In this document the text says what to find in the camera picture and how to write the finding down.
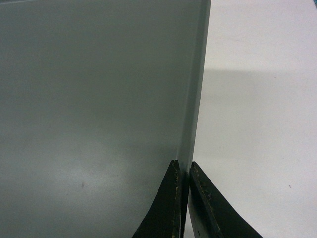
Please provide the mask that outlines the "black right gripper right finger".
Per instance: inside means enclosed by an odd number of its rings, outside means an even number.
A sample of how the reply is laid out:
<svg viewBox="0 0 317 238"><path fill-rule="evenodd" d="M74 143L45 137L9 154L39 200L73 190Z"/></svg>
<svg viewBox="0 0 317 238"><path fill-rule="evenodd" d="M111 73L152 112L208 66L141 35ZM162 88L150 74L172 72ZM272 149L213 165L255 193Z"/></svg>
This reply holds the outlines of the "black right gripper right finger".
<svg viewBox="0 0 317 238"><path fill-rule="evenodd" d="M196 238L260 238L230 205L200 166L190 169L189 213Z"/></svg>

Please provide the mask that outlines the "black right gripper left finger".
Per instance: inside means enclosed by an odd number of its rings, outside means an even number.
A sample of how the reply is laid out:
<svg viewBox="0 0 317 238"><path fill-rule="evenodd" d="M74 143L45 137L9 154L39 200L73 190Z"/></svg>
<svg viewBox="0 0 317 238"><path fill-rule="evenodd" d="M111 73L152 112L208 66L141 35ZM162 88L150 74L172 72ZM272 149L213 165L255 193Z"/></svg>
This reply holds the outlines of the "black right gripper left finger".
<svg viewBox="0 0 317 238"><path fill-rule="evenodd" d="M181 228L181 171L172 160L134 238L179 238Z"/></svg>

